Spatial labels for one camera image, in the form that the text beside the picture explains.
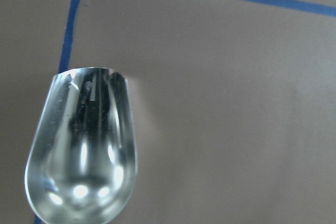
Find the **stainless steel ice scoop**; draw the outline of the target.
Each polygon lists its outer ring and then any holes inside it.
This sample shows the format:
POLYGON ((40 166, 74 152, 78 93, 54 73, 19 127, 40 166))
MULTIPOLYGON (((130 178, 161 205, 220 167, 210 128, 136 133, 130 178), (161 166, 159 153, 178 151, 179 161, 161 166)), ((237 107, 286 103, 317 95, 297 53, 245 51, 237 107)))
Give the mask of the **stainless steel ice scoop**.
POLYGON ((109 68, 55 75, 25 169, 28 202, 44 223, 110 223, 138 173, 127 80, 109 68))

